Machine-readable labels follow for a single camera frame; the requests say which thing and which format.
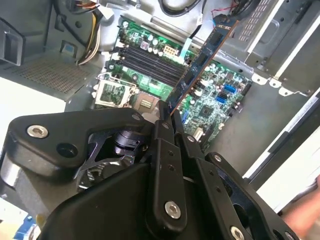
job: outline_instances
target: power supply cable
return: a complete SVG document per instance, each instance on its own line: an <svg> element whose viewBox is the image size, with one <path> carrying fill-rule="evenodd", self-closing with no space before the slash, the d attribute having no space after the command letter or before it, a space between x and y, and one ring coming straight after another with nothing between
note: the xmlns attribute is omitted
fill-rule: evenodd
<svg viewBox="0 0 320 240"><path fill-rule="evenodd" d="M193 3L191 3L189 6L184 7L183 9L175 10L171 9L168 6L164 4L164 0L158 0L160 8L162 12L170 17L180 17L182 15L185 15L186 13L190 12L195 6L198 5L198 3L201 2L201 0L195 0Z"/></svg>

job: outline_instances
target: mesh grille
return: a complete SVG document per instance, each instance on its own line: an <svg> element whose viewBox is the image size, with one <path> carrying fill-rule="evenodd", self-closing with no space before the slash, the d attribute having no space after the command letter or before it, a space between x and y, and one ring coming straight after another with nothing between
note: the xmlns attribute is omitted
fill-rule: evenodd
<svg viewBox="0 0 320 240"><path fill-rule="evenodd" d="M26 62L22 66L10 66L11 70L30 81L44 85L61 93L67 94L73 90L84 78L90 76L87 72L74 63L65 63L55 57L41 57Z"/></svg>
<svg viewBox="0 0 320 240"><path fill-rule="evenodd" d="M271 0L262 0L259 5L256 7L254 12L252 13L251 17L249 18L247 25L244 27L243 31L239 36L239 40L242 42L247 42L256 27L257 22L263 15L264 11L266 10L268 4Z"/></svg>

